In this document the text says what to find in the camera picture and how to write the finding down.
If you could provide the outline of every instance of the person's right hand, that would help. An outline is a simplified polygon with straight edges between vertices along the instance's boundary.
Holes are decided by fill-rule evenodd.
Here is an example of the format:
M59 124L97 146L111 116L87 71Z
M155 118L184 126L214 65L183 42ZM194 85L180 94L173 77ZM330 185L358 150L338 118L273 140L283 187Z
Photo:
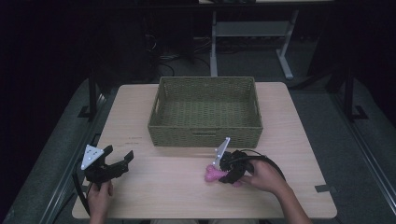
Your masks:
M282 178L279 172L265 161L249 161L254 167L252 176L244 175L241 181L249 183L257 189L268 191L277 195L283 190L289 189L288 183Z

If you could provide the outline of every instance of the hand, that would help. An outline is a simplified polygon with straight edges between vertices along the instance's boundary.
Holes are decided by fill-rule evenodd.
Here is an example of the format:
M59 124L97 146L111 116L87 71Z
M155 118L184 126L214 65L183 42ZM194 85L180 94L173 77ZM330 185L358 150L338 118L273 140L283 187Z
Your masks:
M254 174L252 176L242 176L241 181L249 183L257 189L271 192L276 196L283 190L289 189L288 183L273 166L265 161L251 160L249 162L254 167Z
M105 223L110 196L113 196L111 180L103 183L100 190L96 184L92 184L87 197L91 213L90 223Z

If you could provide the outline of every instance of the metal leg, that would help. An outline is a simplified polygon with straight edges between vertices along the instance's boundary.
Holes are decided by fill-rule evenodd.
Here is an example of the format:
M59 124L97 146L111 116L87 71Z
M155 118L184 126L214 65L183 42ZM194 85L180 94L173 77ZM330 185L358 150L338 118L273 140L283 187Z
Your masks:
M291 20L289 22L288 30L285 35L285 43L283 44L281 49L276 50L276 55L280 61L280 66L282 67L283 73L288 80L293 79L293 74L290 71L288 61L286 61L285 58L285 54L289 46L291 35L293 34L294 24L297 21L298 12L298 10L293 11L293 14L291 15Z
M216 58L216 11L213 12L212 22L212 51L210 52L210 76L218 76L218 61Z

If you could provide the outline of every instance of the person's left hand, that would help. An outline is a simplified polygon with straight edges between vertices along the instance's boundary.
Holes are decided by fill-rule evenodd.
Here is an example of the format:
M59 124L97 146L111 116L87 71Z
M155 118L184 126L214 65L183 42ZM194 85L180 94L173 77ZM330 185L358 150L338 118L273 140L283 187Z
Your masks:
M92 184L87 197L91 213L90 223L105 223L110 196L113 196L111 180L103 183L100 189L96 184Z

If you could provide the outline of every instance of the basket handle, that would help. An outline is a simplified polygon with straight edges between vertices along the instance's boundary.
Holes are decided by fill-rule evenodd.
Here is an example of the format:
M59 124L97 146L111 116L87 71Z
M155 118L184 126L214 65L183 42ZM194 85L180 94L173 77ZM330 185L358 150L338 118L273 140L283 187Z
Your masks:
M194 137L216 137L216 130L191 129L191 133Z

